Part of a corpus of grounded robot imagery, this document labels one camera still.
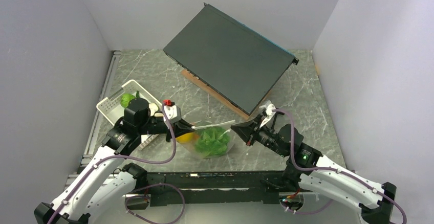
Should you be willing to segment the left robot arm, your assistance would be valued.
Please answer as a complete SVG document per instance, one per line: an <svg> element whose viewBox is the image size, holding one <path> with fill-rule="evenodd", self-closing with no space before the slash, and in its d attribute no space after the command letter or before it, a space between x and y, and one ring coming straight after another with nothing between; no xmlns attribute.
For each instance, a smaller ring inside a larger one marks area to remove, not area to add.
<svg viewBox="0 0 434 224"><path fill-rule="evenodd" d="M79 176L51 203L36 207L37 223L94 223L111 201L146 189L147 171L131 156L143 135L165 134L176 145L177 137L194 131L172 101L154 109L144 98L131 99Z"/></svg>

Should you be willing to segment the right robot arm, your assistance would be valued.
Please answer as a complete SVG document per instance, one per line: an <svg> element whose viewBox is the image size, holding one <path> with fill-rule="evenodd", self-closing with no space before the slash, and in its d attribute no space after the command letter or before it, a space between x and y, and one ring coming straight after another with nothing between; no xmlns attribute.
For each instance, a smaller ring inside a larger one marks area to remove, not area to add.
<svg viewBox="0 0 434 224"><path fill-rule="evenodd" d="M234 124L235 132L247 146L260 143L287 158L282 174L285 189L317 192L357 212L365 223L390 223L397 187L377 183L341 167L319 150L303 142L303 136L291 124L279 132L255 119Z"/></svg>

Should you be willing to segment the yellow lemon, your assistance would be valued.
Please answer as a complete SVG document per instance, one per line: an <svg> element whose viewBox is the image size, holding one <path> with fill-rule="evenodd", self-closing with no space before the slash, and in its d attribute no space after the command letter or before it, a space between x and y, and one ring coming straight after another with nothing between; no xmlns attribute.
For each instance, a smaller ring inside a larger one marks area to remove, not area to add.
<svg viewBox="0 0 434 224"><path fill-rule="evenodd" d="M176 141L180 144L192 143L196 140L196 135L197 134L194 132L189 132L189 133L186 133L184 135L177 137Z"/></svg>

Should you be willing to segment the green lettuce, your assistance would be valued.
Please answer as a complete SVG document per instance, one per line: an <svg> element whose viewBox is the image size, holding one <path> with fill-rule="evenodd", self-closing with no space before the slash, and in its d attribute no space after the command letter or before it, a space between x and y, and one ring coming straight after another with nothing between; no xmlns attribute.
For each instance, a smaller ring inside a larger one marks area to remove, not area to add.
<svg viewBox="0 0 434 224"><path fill-rule="evenodd" d="M199 138L194 149L204 158L222 156L228 151L230 130L219 126L208 127L198 131Z"/></svg>

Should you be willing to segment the white mushrooms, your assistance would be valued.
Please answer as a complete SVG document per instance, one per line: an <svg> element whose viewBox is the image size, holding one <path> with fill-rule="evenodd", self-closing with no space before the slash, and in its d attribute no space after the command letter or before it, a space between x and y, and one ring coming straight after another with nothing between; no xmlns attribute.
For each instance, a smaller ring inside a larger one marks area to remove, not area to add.
<svg viewBox="0 0 434 224"><path fill-rule="evenodd" d="M149 115L152 117L154 116L156 113L160 113L160 107L155 104L155 103L149 103L148 104L148 109L149 109Z"/></svg>

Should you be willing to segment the polka dot zip bag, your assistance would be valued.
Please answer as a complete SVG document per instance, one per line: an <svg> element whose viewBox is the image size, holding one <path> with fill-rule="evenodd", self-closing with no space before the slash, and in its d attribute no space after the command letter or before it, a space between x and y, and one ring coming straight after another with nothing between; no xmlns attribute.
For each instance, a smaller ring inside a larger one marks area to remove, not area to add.
<svg viewBox="0 0 434 224"><path fill-rule="evenodd" d="M231 129L236 120L223 123L198 121L193 132L176 138L177 142L195 157L210 159L226 155L234 146L235 133Z"/></svg>

